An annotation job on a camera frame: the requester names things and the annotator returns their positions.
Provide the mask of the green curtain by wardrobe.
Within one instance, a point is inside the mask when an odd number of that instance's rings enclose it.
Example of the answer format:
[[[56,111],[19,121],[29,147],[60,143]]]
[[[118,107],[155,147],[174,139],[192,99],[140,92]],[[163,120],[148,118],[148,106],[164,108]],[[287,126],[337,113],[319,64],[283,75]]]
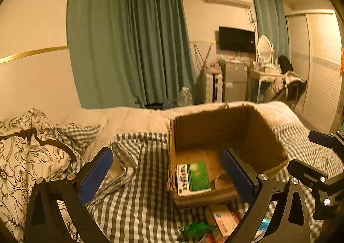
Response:
[[[258,35],[265,35],[273,45],[275,57],[289,56],[289,36],[283,0],[253,0]]]

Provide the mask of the chair with clothes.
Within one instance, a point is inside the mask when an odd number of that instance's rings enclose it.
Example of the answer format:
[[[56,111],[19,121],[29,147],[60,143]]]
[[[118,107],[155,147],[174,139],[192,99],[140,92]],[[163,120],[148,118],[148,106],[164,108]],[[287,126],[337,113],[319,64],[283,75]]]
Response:
[[[264,103],[280,101],[294,110],[306,91],[307,81],[293,71],[292,64],[285,55],[279,56],[278,65],[282,74],[265,91]]]

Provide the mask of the green white medicine box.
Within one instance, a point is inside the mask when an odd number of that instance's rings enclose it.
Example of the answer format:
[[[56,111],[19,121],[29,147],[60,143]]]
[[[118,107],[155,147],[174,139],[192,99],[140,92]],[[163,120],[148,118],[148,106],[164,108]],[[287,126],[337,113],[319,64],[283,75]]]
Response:
[[[178,195],[189,196],[210,191],[205,161],[178,164],[176,169]]]

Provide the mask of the brown cardboard box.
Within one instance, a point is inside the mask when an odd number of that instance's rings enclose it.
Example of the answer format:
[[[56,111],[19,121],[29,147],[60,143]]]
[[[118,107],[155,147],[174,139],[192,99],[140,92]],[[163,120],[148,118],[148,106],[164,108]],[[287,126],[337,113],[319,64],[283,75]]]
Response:
[[[287,121],[280,103],[234,102],[172,119],[169,130],[169,178],[167,190],[179,208],[211,205],[238,198],[228,182],[210,191],[181,196],[177,166],[205,162],[210,182],[224,169],[223,152],[232,149],[257,173],[274,178],[287,164],[287,153],[273,131]]]

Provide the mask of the grey mini fridge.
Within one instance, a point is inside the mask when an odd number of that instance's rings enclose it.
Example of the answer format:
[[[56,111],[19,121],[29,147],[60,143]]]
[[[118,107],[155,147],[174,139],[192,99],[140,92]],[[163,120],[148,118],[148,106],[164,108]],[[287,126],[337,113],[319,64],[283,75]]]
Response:
[[[238,102],[246,99],[247,66],[219,60],[223,74],[223,101]]]

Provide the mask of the grey checked bed sheet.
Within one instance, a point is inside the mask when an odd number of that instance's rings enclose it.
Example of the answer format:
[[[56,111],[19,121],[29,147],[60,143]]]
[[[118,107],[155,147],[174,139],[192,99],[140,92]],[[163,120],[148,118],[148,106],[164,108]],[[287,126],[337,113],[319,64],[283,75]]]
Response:
[[[302,123],[272,129],[284,147],[288,161],[294,158],[335,177],[343,163],[333,150],[309,141]],[[167,192],[168,138],[166,134],[116,135],[111,148],[124,158],[125,173],[102,183],[98,202],[86,204],[110,242],[182,242],[179,226],[205,218],[205,208],[178,209]],[[301,185],[310,224],[310,242],[316,242],[323,221],[313,220],[315,202],[311,190]]]

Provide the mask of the large clear water bottle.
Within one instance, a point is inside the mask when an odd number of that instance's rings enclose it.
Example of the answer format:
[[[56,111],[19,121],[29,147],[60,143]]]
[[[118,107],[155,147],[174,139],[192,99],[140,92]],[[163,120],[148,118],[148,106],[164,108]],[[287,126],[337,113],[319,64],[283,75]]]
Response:
[[[177,96],[177,105],[179,107],[192,106],[194,104],[192,93],[187,87],[182,87]]]

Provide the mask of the green snack packet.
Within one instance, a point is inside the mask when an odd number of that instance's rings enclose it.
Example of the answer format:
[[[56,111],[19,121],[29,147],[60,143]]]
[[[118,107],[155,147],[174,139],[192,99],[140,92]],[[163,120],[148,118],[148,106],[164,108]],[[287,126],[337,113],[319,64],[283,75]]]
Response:
[[[205,222],[195,222],[178,228],[181,235],[185,238],[203,238],[214,229]]]

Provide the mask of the white stacked storage crates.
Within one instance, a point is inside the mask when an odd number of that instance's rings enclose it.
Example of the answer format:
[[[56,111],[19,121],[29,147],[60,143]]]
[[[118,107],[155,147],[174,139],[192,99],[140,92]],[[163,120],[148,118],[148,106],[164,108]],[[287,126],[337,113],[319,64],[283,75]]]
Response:
[[[199,76],[200,100],[202,103],[221,103],[223,75],[219,66],[206,68]]]

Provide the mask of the floral duvet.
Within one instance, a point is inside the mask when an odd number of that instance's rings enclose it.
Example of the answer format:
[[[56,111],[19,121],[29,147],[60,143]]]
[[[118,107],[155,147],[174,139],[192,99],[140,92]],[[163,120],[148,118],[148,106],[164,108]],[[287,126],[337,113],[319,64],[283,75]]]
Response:
[[[52,180],[80,158],[79,131],[73,124],[49,122],[37,109],[1,121],[1,220],[15,242],[24,241],[35,180]]]

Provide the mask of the white louvred wardrobe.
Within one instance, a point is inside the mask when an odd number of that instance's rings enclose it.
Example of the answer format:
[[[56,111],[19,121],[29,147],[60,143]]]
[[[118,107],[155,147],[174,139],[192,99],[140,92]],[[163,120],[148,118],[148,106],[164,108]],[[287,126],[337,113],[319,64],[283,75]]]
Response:
[[[341,95],[341,35],[335,11],[303,10],[286,16],[289,57],[306,80],[296,113],[316,130],[329,132]]]

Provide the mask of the white dressing table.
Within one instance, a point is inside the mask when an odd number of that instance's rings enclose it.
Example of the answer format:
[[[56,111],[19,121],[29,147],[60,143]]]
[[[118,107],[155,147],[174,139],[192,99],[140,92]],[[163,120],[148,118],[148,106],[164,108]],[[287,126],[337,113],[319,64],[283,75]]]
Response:
[[[257,96],[256,96],[256,103],[259,103],[259,98],[261,94],[261,83],[262,82],[274,82],[276,78],[279,78],[282,76],[280,72],[278,73],[267,73],[267,72],[261,72],[257,70],[248,70],[247,74],[247,87],[248,87],[248,95],[247,95],[247,100],[251,100],[251,91],[252,91],[252,83],[254,81],[258,81],[258,91],[257,91]]]

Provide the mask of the white oval vanity mirror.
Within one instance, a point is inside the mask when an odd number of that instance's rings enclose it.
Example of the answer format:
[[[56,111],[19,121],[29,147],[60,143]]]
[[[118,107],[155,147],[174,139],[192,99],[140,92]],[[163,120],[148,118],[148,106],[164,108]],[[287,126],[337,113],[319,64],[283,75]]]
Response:
[[[269,38],[261,35],[256,45],[258,61],[264,60],[265,64],[270,63],[273,57],[273,45]]]

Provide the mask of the black wall television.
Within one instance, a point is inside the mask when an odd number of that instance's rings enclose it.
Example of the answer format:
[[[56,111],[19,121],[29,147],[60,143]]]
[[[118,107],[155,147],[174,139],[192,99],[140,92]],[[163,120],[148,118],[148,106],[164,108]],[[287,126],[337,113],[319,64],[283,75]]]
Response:
[[[255,53],[255,33],[243,29],[220,26],[219,49]]]

